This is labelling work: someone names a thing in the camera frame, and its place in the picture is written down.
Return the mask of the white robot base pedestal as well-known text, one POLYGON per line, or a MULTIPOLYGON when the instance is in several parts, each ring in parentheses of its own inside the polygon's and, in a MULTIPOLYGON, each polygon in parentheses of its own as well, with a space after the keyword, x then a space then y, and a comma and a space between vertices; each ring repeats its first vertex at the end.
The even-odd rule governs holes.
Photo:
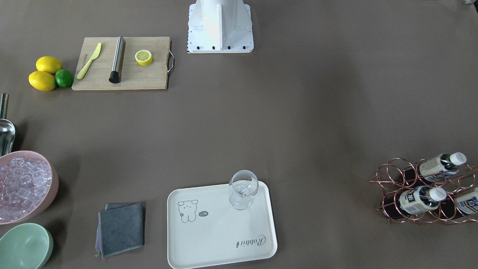
POLYGON ((189 6, 187 53, 253 51, 250 5, 242 0, 197 0, 189 6))

